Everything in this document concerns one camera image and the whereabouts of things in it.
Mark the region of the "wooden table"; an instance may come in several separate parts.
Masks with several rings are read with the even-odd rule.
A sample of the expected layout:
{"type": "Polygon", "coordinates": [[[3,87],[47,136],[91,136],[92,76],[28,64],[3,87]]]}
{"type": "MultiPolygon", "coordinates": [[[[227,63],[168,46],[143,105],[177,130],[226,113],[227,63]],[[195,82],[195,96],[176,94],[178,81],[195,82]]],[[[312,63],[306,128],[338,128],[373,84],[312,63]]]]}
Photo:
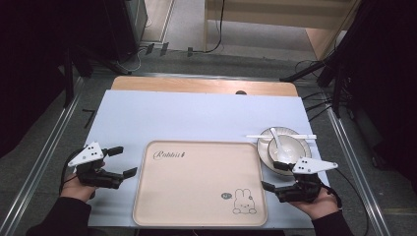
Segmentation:
{"type": "Polygon", "coordinates": [[[145,90],[272,96],[298,95],[296,87],[290,83],[236,81],[225,79],[120,76],[114,80],[111,88],[113,90],[145,90]]]}

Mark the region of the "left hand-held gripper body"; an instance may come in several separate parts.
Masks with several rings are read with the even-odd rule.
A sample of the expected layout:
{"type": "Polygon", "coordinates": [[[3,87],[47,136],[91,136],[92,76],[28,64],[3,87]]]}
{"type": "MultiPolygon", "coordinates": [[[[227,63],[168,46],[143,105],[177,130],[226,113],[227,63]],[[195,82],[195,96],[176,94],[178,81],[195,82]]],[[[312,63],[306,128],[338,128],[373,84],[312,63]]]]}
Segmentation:
{"type": "Polygon", "coordinates": [[[122,174],[103,169],[106,157],[98,142],[92,142],[73,157],[69,167],[74,167],[83,185],[97,188],[118,189],[124,180],[122,174]]]}

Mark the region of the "white chopsticks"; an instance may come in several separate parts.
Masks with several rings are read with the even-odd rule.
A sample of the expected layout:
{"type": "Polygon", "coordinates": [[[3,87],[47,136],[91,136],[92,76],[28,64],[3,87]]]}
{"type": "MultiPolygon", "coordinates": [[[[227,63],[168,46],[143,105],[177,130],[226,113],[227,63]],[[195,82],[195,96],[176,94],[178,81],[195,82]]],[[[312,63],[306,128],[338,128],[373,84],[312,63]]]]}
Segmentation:
{"type": "MultiPolygon", "coordinates": [[[[280,136],[286,136],[286,137],[290,137],[290,138],[298,139],[298,140],[315,140],[317,138],[316,135],[289,135],[289,134],[277,135],[277,137],[280,137],[280,136]]],[[[273,135],[247,135],[246,138],[272,139],[272,138],[274,138],[274,136],[273,135]]]]}

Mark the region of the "white round plate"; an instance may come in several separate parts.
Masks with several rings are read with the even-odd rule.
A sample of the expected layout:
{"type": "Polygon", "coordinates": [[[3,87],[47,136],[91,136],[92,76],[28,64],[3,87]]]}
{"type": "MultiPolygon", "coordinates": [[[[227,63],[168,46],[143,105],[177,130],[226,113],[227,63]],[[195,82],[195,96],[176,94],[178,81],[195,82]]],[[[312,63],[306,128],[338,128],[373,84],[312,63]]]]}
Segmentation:
{"type": "MultiPolygon", "coordinates": [[[[291,130],[289,128],[275,127],[275,129],[276,129],[276,132],[277,132],[278,135],[281,135],[281,134],[297,135],[297,132],[295,132],[294,130],[291,130]]],[[[269,129],[264,130],[261,133],[261,135],[271,135],[270,130],[269,129]]],[[[291,176],[292,173],[290,171],[282,171],[282,170],[279,170],[279,169],[275,169],[273,167],[273,161],[270,159],[270,157],[268,155],[268,144],[272,139],[258,139],[258,141],[257,141],[257,151],[258,151],[260,159],[273,172],[275,172],[277,174],[284,175],[284,176],[291,176]]]]}

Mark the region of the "black metal stand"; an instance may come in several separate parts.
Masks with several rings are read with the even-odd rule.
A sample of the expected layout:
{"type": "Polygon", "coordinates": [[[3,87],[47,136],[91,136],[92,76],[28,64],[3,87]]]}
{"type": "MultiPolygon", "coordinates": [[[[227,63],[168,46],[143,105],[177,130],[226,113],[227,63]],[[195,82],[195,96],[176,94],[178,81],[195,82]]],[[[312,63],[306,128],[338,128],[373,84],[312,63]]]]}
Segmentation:
{"type": "Polygon", "coordinates": [[[331,99],[331,110],[334,115],[339,118],[339,106],[341,101],[342,81],[346,78],[345,66],[341,63],[339,54],[333,50],[330,55],[320,61],[314,61],[308,68],[303,69],[292,76],[281,78],[281,82],[293,83],[306,75],[314,74],[316,71],[322,69],[317,78],[317,83],[320,88],[324,88],[334,81],[333,94],[331,99]]]}

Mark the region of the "black cabinet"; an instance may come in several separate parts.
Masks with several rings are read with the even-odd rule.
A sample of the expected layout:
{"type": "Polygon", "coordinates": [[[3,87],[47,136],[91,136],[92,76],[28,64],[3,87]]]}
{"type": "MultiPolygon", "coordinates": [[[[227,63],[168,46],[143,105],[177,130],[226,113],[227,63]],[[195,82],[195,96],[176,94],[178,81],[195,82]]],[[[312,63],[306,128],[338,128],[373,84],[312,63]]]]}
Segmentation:
{"type": "Polygon", "coordinates": [[[113,58],[126,61],[139,51],[148,13],[145,0],[101,0],[109,24],[113,58]]]}

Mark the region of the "beige rabbit print tray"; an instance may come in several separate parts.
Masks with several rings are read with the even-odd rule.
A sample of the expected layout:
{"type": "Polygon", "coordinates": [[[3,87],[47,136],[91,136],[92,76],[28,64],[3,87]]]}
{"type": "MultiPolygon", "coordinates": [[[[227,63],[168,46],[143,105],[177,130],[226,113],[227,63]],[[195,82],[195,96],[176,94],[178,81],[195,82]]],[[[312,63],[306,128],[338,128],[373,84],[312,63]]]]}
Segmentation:
{"type": "Polygon", "coordinates": [[[143,227],[257,227],[268,211],[260,159],[249,143],[153,141],[133,218],[143,227]]]}

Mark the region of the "white table mat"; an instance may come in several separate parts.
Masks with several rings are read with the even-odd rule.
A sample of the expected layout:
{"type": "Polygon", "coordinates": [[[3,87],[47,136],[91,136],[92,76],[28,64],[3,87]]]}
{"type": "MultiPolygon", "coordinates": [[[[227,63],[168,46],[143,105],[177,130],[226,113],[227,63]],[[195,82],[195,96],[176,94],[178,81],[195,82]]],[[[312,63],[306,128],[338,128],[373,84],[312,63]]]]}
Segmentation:
{"type": "MultiPolygon", "coordinates": [[[[105,93],[88,139],[105,148],[121,146],[122,154],[107,159],[109,171],[138,168],[137,175],[117,190],[100,189],[92,200],[92,226],[136,228],[309,228],[309,217],[265,192],[268,219],[257,227],[143,227],[133,218],[146,147],[153,141],[249,143],[271,127],[307,135],[310,124],[298,96],[109,90],[105,93]]],[[[287,186],[292,178],[262,165],[263,181],[287,186]]]]}

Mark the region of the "dark curtain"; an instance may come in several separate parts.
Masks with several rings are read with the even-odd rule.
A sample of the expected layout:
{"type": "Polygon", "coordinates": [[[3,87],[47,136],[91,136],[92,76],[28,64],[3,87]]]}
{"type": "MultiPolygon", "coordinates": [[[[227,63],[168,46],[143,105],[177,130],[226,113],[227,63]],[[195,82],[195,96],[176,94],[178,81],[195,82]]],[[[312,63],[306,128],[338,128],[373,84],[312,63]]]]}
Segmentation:
{"type": "Polygon", "coordinates": [[[0,158],[12,151],[49,104],[65,92],[70,74],[92,68],[79,37],[93,0],[0,0],[0,158]]]}
{"type": "Polygon", "coordinates": [[[343,41],[362,133],[384,166],[417,185],[417,0],[362,0],[343,41]]]}

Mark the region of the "light wooden furniture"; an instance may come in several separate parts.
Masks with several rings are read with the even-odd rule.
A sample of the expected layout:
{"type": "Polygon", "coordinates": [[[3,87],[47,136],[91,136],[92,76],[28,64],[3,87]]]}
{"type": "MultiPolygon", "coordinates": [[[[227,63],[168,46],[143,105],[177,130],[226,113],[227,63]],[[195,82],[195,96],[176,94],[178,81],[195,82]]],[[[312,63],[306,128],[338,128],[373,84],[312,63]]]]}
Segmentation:
{"type": "Polygon", "coordinates": [[[362,0],[204,0],[208,20],[304,28],[316,58],[325,59],[343,30],[348,30],[362,0]]]}

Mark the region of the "person's right hand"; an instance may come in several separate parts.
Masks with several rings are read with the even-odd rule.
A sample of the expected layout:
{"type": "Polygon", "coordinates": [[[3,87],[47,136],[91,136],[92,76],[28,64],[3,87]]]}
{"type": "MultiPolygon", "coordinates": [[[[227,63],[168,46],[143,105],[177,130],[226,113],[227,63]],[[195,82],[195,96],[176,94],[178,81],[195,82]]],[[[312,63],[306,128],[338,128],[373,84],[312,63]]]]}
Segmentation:
{"type": "Polygon", "coordinates": [[[311,203],[290,202],[290,204],[306,213],[312,220],[339,211],[336,197],[333,194],[329,194],[328,190],[325,188],[321,188],[317,198],[311,203]]]}

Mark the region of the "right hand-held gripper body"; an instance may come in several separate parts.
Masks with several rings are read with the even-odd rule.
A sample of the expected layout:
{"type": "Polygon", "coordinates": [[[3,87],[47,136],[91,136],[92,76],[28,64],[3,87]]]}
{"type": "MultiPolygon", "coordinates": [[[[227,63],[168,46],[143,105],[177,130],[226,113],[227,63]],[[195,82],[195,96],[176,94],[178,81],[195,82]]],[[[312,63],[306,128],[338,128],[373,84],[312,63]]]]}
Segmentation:
{"type": "Polygon", "coordinates": [[[324,186],[318,173],[336,169],[338,164],[309,157],[300,157],[290,171],[295,183],[289,187],[275,188],[275,195],[281,203],[306,202],[315,200],[324,186]]]}

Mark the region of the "aluminium floor rail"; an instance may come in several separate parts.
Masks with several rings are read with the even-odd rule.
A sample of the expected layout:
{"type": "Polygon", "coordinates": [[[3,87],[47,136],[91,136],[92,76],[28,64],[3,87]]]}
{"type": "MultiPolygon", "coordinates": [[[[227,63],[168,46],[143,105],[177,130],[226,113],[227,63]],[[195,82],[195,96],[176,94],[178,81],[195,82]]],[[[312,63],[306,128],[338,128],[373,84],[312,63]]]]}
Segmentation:
{"type": "Polygon", "coordinates": [[[69,123],[76,106],[80,100],[81,93],[85,86],[85,79],[78,77],[75,83],[73,100],[62,110],[55,123],[48,139],[46,140],[41,152],[37,156],[36,162],[23,184],[23,187],[13,200],[8,213],[0,226],[0,236],[13,236],[16,231],[35,189],[46,170],[46,167],[69,123]]]}
{"type": "Polygon", "coordinates": [[[341,145],[347,165],[349,166],[349,170],[354,179],[356,190],[364,204],[368,220],[373,226],[376,236],[391,236],[382,210],[371,190],[347,133],[345,132],[342,120],[337,118],[332,111],[328,112],[328,118],[341,145]]]}

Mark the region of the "white bowl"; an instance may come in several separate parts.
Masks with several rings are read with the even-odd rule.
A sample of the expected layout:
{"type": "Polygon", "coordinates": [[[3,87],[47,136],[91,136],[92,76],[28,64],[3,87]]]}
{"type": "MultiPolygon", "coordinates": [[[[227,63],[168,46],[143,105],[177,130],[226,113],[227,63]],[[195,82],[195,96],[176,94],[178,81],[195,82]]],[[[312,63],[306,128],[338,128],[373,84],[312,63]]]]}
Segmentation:
{"type": "Polygon", "coordinates": [[[303,140],[299,141],[290,136],[280,135],[280,151],[278,151],[275,139],[268,144],[268,155],[272,161],[282,163],[296,163],[300,157],[310,157],[309,146],[303,140]]]}

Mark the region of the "white spoon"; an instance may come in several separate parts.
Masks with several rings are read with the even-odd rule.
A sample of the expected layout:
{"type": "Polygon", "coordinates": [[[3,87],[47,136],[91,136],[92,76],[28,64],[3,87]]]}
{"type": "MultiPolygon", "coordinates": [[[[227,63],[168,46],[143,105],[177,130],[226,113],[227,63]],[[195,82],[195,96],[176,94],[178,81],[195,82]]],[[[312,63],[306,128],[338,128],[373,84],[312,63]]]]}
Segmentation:
{"type": "Polygon", "coordinates": [[[276,145],[277,154],[279,154],[282,157],[284,157],[286,155],[286,152],[282,148],[282,145],[281,145],[281,142],[279,140],[279,137],[278,137],[278,134],[276,132],[276,129],[274,127],[271,127],[271,128],[269,128],[269,130],[270,130],[270,133],[272,134],[273,138],[275,139],[275,145],[276,145]]]}

